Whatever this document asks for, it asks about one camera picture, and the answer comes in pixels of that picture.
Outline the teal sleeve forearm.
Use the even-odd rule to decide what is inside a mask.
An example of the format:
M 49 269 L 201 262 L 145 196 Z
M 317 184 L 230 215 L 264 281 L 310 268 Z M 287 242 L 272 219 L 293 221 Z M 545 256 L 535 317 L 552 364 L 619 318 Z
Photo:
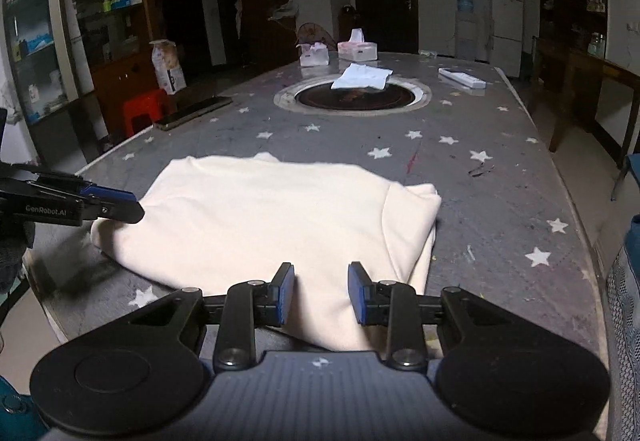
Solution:
M 0 440 L 40 440 L 48 432 L 29 395 L 20 395 L 0 377 Z

